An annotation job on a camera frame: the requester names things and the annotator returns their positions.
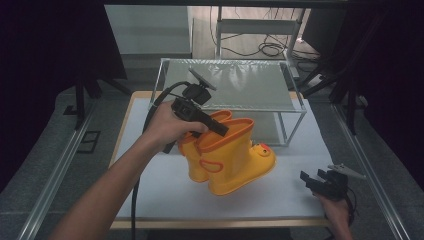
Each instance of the finger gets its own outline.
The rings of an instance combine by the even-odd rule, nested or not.
[[[209,128],[201,122],[186,122],[186,124],[185,124],[185,131],[186,132],[194,131],[194,132],[198,132],[198,133],[205,133],[208,130],[209,130]]]
[[[163,104],[164,106],[171,106],[173,102],[174,101],[165,101],[165,102],[162,102],[161,104]]]
[[[181,134],[181,135],[178,137],[177,142],[181,142],[182,140],[184,140],[185,136],[186,136],[186,134],[185,134],[185,133],[184,133],[184,134]]]

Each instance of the hand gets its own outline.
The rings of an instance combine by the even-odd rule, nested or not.
[[[337,240],[339,239],[353,239],[349,229],[349,206],[346,200],[338,202],[329,200],[328,198],[313,193],[324,208],[325,214],[331,223],[330,230]]]
[[[204,133],[208,131],[208,127],[203,123],[186,122],[179,119],[172,111],[171,105],[172,101],[159,105],[143,134],[154,138],[161,147],[161,150],[166,144],[183,137],[186,132],[195,131]]]

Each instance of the wire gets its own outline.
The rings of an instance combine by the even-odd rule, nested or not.
[[[290,16],[290,20],[293,19],[294,11],[295,11],[295,8],[293,8],[293,10],[292,10],[292,14]],[[236,12],[237,16],[240,18],[240,15],[237,13],[237,8],[235,8],[235,12]],[[269,10],[263,16],[263,19],[265,19],[265,17],[267,15],[268,15],[268,18],[269,19],[272,19],[272,18],[273,19],[277,19],[278,12],[279,12],[279,8],[277,8],[277,11],[275,12],[274,17],[272,17],[272,8],[269,8]],[[210,7],[210,11],[209,11],[209,31],[210,31],[211,39],[212,39],[214,45],[217,46],[217,43],[216,43],[215,38],[213,36],[213,31],[212,31],[212,7]],[[237,37],[237,36],[241,36],[241,35],[243,35],[243,34],[235,34],[235,35],[232,35],[232,36],[224,37],[224,38],[221,38],[221,41],[222,40],[226,40],[226,39],[230,39],[230,38],[234,38],[234,37]],[[268,39],[269,38],[274,39],[275,41],[277,41],[277,43],[275,43],[275,42],[268,42]],[[226,48],[226,47],[222,47],[222,46],[221,46],[221,49],[230,51],[230,52],[232,52],[232,53],[234,53],[236,55],[243,56],[243,57],[253,56],[253,55],[256,55],[256,54],[258,54],[260,52],[262,52],[262,54],[264,54],[267,57],[278,57],[280,55],[283,55],[284,54],[284,50],[288,48],[287,47],[288,36],[285,37],[285,41],[286,42],[283,43],[282,41],[280,41],[277,38],[276,35],[275,36],[272,36],[272,35],[267,34],[265,36],[263,42],[258,45],[258,50],[255,51],[255,52],[251,52],[251,53],[240,53],[240,52],[237,52],[237,51],[232,50],[230,48]],[[318,59],[318,57],[317,58],[301,57],[297,53],[309,54],[309,55],[318,55],[318,56],[320,56],[319,53],[312,53],[312,52],[304,52],[304,51],[293,50],[293,52],[292,52],[293,59],[296,59],[296,60],[305,60],[305,61],[312,61],[312,62],[315,62]]]
[[[358,209],[357,209],[356,194],[350,187],[347,187],[347,189],[349,189],[349,191],[353,194],[353,213],[356,213],[359,216],[359,212],[358,212]]]
[[[180,98],[180,95],[174,94],[174,93],[169,93],[170,96],[176,97],[176,98]]]

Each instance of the white surface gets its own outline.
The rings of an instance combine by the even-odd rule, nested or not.
[[[105,6],[121,54],[191,53],[190,8]]]
[[[290,147],[273,147],[275,168],[266,176],[237,191],[215,196],[207,182],[196,183],[188,177],[187,160],[176,147],[170,154],[156,155],[141,176],[137,199],[137,217],[166,219],[260,219],[322,217],[323,210],[305,183],[303,170],[316,177],[318,168],[332,164],[309,103],[307,113]],[[148,99],[135,99],[122,135],[116,159],[142,132]],[[131,216],[131,194],[117,218]]]

